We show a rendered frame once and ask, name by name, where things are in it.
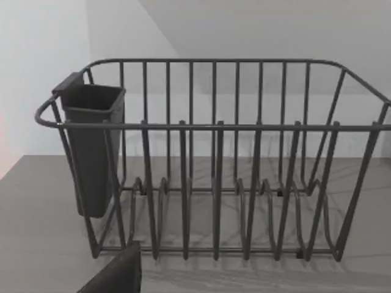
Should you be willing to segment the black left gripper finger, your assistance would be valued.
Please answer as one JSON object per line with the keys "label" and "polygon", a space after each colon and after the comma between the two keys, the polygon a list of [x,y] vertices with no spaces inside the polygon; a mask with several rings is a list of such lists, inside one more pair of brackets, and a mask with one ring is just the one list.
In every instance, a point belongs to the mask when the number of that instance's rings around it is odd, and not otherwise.
{"label": "black left gripper finger", "polygon": [[132,242],[76,293],[141,293],[141,246]]}

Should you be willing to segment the dark grey cutlery holder cup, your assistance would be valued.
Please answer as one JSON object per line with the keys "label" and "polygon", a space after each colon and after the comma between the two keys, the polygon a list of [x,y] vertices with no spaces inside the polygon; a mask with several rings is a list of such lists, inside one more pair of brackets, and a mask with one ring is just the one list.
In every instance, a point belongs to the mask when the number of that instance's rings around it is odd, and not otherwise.
{"label": "dark grey cutlery holder cup", "polygon": [[[85,84],[81,73],[69,74],[54,89],[60,95],[66,121],[123,123],[126,90],[121,87]],[[87,216],[100,219],[112,197],[106,141],[102,129],[71,129],[79,162]]]}

